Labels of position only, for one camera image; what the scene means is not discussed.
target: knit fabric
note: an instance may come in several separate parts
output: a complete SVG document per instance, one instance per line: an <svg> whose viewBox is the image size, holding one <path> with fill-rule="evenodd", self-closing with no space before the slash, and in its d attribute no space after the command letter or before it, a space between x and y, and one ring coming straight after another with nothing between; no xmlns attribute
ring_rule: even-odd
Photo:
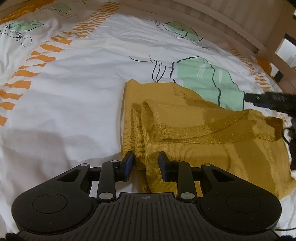
<svg viewBox="0 0 296 241"><path fill-rule="evenodd" d="M296 182L281 133L279 118L226 110L174 83L126 84L123 155L135 153L143 192L176 194L177 184L161 178L164 151L193 167L211 163L282 198ZM201 196L198 182L196 188Z"/></svg>

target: orange striped pattern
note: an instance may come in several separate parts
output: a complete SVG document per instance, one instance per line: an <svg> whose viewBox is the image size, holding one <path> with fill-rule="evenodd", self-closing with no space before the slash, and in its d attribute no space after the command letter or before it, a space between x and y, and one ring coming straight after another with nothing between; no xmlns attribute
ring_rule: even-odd
<svg viewBox="0 0 296 241"><path fill-rule="evenodd" d="M31 86L31 81L19 80L17 82L12 83L12 84L6 83L3 86L8 86L9 88L25 88L25 89L28 89Z"/></svg>
<svg viewBox="0 0 296 241"><path fill-rule="evenodd" d="M58 42L61 44L70 45L72 40L69 39L69 37L78 37L78 38L85 38L88 34L92 33L94 30L97 29L98 26L100 26L106 19L108 19L112 14L114 14L119 8L119 3L114 2L108 2L105 3L101 8L99 8L96 12L92 13L85 21L78 23L76 26L74 26L72 29L70 29L68 32L62 32L66 36L56 35L51 37L50 39L54 42ZM41 64L35 64L35 65L22 65L19 67L20 70L16 71L11 78L15 76L21 76L21 77L34 77L37 76L40 73L31 72L28 70L25 70L25 68L28 67L44 67L47 62L55 61L55 57L49 57L45 55L44 53L49 52L56 52L59 53L63 48L54 46L53 43L49 43L49 41L46 41L44 44L41 44L39 46L40 48L44 49L42 53L39 53L37 51L33 51L31 53L30 58L28 58L26 61L32 60L32 59L38 59L42 62ZM17 80L14 83L5 83L3 85L4 87L9 88L22 88L22 89L29 89L31 86L31 81L29 80ZM0 97L2 99L15 99L18 100L23 94L14 94L4 91L3 89L0 89ZM5 101L0 102L0 108L4 108L6 110L12 110L14 108L15 104ZM0 125L4 126L7 122L7 118L4 116L0 116Z"/></svg>
<svg viewBox="0 0 296 241"><path fill-rule="evenodd" d="M263 91L272 91L271 86L268 81L264 78L264 76L259 75L255 72L255 68L251 61L243 57L233 46L229 45L231 52L238 57L248 68L251 75L255 76L255 80L257 84L261 87ZM279 117L283 120L284 123L287 122L287 117L285 117L282 113L279 113Z"/></svg>

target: bed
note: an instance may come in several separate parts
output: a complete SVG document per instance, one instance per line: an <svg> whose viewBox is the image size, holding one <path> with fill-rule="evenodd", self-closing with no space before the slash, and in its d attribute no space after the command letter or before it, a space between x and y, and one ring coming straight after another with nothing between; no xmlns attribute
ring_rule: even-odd
<svg viewBox="0 0 296 241"><path fill-rule="evenodd" d="M129 79L195 91L178 63L202 57L229 74L224 78L221 71L232 90L227 108L259 110L291 124L287 115L242 99L244 93L296 93L295 71L275 54L286 33L296 38L294 9L286 0L32 2L24 12L12 13L22 1L0 9L12 13L0 21L1 237L17 232L10 210L22 192L80 163L121 159ZM283 73L279 85L255 57ZM216 99L212 92L199 94ZM118 193L139 191L133 175L116 185ZM280 200L278 228L296 226L295 198L296 190ZM295 230L278 234L296 237Z"/></svg>

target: bed sheet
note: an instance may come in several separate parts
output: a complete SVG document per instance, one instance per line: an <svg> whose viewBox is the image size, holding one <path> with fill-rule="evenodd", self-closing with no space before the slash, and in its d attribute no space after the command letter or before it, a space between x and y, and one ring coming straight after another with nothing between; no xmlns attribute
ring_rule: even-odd
<svg viewBox="0 0 296 241"><path fill-rule="evenodd" d="M17 232L10 210L22 192L80 163L121 158L129 79L176 82L223 107L289 124L286 115L243 102L244 92L280 91L258 65L175 19L117 3L55 0L0 31L0 236ZM221 88L192 82L209 74ZM118 193L137 190L134 176L117 183ZM282 228L296 226L295 196L281 200Z"/></svg>

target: silver screw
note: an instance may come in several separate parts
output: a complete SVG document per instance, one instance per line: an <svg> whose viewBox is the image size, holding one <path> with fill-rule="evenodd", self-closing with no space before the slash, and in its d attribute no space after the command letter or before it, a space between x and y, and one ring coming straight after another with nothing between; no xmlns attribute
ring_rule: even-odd
<svg viewBox="0 0 296 241"><path fill-rule="evenodd" d="M181 195L180 195L181 198L185 199L185 200L190 200L190 199L193 199L195 197L195 195L191 192L183 192Z"/></svg>
<svg viewBox="0 0 296 241"><path fill-rule="evenodd" d="M100 199L103 199L103 200L109 200L109 199L113 198L113 194L110 193L110 192L102 192L102 193L99 195L99 198L100 198Z"/></svg>

